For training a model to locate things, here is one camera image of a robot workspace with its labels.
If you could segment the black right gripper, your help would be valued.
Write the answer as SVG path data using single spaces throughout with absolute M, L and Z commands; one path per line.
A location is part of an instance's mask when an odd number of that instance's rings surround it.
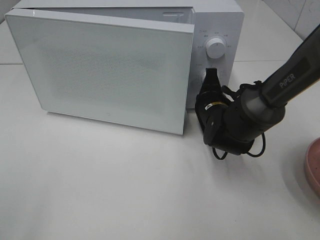
M 206 125 L 210 119 L 218 120 L 219 125 L 225 125 L 223 115 L 232 103 L 221 91 L 218 70 L 208 67 L 205 70 L 204 84 L 196 96 L 195 113 L 200 125 Z

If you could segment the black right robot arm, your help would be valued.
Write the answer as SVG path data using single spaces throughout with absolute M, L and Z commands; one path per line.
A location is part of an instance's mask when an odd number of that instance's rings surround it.
M 243 83 L 232 91 L 220 84 L 216 68 L 207 68 L 195 102 L 204 144 L 218 160 L 228 154 L 260 157 L 266 149 L 265 132 L 283 120 L 291 99 L 319 79 L 319 27 L 265 81 Z

